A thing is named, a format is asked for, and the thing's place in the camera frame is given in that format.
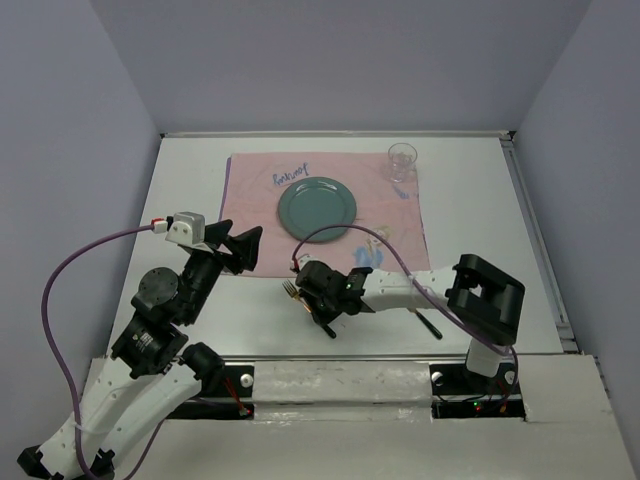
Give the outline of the gold fork black handle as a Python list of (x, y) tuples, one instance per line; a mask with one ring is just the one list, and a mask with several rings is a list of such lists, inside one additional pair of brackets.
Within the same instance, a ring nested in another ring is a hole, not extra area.
[(313, 310), (311, 309), (311, 307), (308, 305), (308, 303), (306, 302), (305, 299), (303, 299), (298, 291), (298, 289), (294, 286), (294, 284), (290, 281), (290, 280), (285, 280), (283, 282), (283, 288), (286, 291), (286, 293), (295, 301), (299, 302), (302, 304), (302, 306), (304, 307), (304, 309), (312, 316), (312, 319), (314, 320), (314, 322), (331, 338), (331, 339), (335, 339), (337, 337), (337, 334), (335, 333), (335, 331), (333, 329), (331, 329), (329, 326), (327, 325), (322, 325), (319, 324), (316, 321), (316, 317), (314, 316)]

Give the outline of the pink cloth placemat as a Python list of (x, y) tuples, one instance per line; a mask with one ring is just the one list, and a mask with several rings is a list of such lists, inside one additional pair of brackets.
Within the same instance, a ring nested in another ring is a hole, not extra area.
[[(327, 177), (344, 184), (357, 202), (355, 222), (337, 241), (297, 240), (281, 226), (277, 204), (285, 189), (307, 177)], [(310, 254), (331, 268), (354, 267), (398, 272), (430, 268), (414, 175), (401, 183), (389, 178), (385, 153), (274, 152), (239, 153), (228, 161), (220, 217), (233, 221), (238, 235), (261, 226), (254, 277), (292, 276), (291, 260)]]

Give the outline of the teal ceramic plate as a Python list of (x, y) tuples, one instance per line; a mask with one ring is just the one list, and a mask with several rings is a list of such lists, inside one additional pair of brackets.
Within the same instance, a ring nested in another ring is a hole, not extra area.
[(284, 230), (309, 243), (337, 241), (355, 222), (357, 202), (341, 182), (327, 177), (307, 177), (289, 185), (277, 204), (277, 217)]

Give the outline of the gold knife black handle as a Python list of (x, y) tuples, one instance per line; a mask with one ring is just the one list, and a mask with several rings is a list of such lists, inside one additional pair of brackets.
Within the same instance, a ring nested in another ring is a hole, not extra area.
[(432, 322), (430, 322), (426, 316), (424, 316), (416, 309), (410, 309), (410, 312), (420, 320), (420, 322), (427, 328), (427, 330), (433, 335), (436, 340), (440, 341), (443, 339), (443, 334), (441, 333), (441, 331)]

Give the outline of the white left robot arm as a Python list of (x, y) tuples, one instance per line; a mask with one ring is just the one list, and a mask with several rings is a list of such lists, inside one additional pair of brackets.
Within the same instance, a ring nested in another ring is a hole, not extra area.
[(27, 447), (17, 462), (37, 479), (111, 479), (127, 449), (143, 436), (156, 436), (163, 420), (181, 404), (217, 390), (240, 400), (222, 357), (206, 344), (191, 344), (181, 332), (194, 324), (224, 272), (238, 275), (258, 263), (260, 226), (237, 236), (233, 223), (206, 223), (192, 212), (156, 218), (137, 232), (151, 231), (188, 255), (181, 272), (156, 267), (140, 280), (133, 315), (116, 339), (94, 383), (75, 386), (53, 338), (48, 310), (65, 259), (47, 280), (41, 299), (45, 337), (67, 381), (72, 412), (40, 445)]

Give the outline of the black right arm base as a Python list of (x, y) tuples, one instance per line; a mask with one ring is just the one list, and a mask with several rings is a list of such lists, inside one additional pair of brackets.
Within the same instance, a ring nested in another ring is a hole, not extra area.
[(469, 371), (462, 363), (430, 367), (432, 416), (445, 419), (498, 419), (526, 417), (515, 368), (504, 362), (494, 377)]

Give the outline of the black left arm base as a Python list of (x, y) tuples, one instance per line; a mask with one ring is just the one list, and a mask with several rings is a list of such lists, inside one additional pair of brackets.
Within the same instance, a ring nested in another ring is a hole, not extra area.
[(221, 380), (208, 384), (195, 397), (176, 407), (169, 420), (240, 421), (254, 418), (255, 380), (251, 363), (227, 364)]

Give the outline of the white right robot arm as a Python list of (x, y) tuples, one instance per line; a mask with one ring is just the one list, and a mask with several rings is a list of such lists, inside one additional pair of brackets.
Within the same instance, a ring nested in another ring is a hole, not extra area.
[(474, 254), (449, 268), (415, 273), (357, 267), (343, 274), (309, 256), (299, 260), (295, 287), (325, 331), (341, 315), (436, 310), (471, 337), (462, 384), (482, 392), (515, 345), (525, 286)]

